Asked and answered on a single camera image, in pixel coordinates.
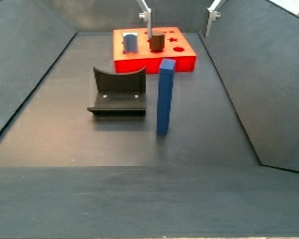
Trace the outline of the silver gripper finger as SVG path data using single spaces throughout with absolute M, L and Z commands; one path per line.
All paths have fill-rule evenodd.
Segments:
M 136 0 L 136 1 L 138 1 L 139 6 L 140 6 L 140 10 L 142 10 L 142 13 L 139 14 L 139 17 L 147 24 L 148 37 L 152 37 L 152 10 L 147 6 L 147 3 L 146 3 L 144 0 Z
M 213 28 L 213 23 L 215 22 L 217 19 L 221 18 L 221 8 L 225 5 L 227 0 L 214 0 L 213 4 L 207 7 L 209 11 L 209 19 L 207 19 L 207 25 L 206 25 L 206 32 L 205 36 L 210 36 L 211 28 Z

